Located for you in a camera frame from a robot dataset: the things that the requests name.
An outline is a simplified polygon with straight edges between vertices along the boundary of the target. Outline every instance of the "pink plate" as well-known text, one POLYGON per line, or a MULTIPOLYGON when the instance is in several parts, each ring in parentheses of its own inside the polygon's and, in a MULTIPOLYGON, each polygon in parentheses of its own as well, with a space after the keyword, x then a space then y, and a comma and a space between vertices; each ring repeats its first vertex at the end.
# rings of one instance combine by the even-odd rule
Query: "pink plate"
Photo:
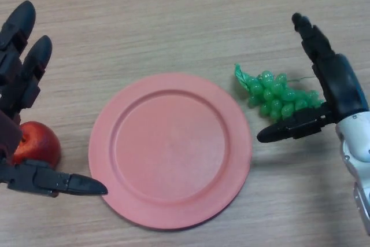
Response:
POLYGON ((142 226, 186 228, 221 212, 249 172, 252 142, 238 104, 208 80, 182 73, 120 91, 92 129, 92 177, 104 200, 142 226))

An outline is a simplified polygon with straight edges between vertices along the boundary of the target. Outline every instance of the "plastic grapes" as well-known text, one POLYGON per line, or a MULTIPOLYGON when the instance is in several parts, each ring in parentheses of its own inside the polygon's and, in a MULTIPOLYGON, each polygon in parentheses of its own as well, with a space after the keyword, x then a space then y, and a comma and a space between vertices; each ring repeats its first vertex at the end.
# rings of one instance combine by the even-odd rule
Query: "plastic grapes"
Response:
POLYGON ((304 108, 318 108, 324 102, 319 92, 304 91, 289 87, 287 75, 280 73, 274 77, 271 71, 264 71, 257 77, 250 76, 235 66, 235 77, 249 92, 248 105, 260 106, 260 114, 276 122, 290 117, 294 111, 304 108))

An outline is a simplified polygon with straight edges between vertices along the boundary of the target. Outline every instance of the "apple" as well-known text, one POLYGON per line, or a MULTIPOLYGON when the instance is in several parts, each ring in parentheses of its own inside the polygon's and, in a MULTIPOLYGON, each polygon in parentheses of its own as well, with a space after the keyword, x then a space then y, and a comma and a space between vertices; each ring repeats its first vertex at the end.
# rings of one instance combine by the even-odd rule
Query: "apple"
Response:
POLYGON ((55 169, 60 157, 61 147, 58 137, 46 125, 28 121, 20 126, 23 136, 13 156, 13 164, 25 159, 42 160, 55 169))

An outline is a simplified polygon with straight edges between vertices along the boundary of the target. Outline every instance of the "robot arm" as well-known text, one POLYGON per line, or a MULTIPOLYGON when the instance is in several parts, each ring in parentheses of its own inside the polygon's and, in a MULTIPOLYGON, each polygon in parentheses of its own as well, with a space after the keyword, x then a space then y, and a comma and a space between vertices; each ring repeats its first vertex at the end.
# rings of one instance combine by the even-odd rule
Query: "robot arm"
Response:
POLYGON ((78 174, 51 169, 48 163, 25 160, 11 165, 22 138, 20 112, 31 108, 38 86, 49 62, 52 44, 41 37, 30 49, 23 64, 20 55, 35 24, 36 12, 30 1, 23 2, 9 16, 0 31, 0 182, 8 189, 56 197, 59 193, 73 195, 104 195, 107 188, 99 181, 78 174))
POLYGON ((342 143, 342 158, 354 176, 354 198, 367 233, 370 235, 370 112, 365 95, 347 58, 336 54, 329 40, 307 17, 292 17, 302 46, 312 61, 326 102, 318 109, 299 110, 286 119, 263 129, 257 139, 273 142, 302 138, 336 124, 342 143))

